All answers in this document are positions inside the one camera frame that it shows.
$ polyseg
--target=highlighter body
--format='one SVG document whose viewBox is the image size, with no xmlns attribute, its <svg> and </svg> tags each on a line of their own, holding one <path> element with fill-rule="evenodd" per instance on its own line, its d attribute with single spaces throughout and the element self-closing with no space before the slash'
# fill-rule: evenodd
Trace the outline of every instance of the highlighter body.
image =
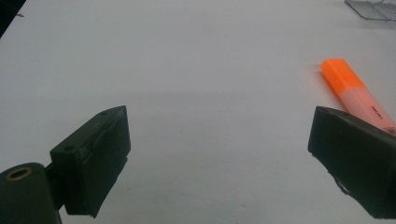
<svg viewBox="0 0 396 224">
<path fill-rule="evenodd" d="M 345 60 L 325 60 L 321 69 L 323 76 L 351 115 L 396 136 L 395 122 Z"/>
</svg>

